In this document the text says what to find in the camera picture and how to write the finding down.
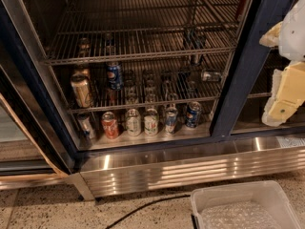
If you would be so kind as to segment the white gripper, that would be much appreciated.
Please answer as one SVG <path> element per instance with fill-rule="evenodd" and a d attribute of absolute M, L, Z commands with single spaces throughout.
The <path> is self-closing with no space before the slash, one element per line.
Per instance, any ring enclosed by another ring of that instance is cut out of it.
<path fill-rule="evenodd" d="M 283 70 L 274 70 L 272 95 L 262 122 L 271 127 L 285 123 L 305 102 L 305 0 L 298 0 L 278 22 L 263 34 L 259 44 L 279 47 L 279 54 L 292 62 Z"/>

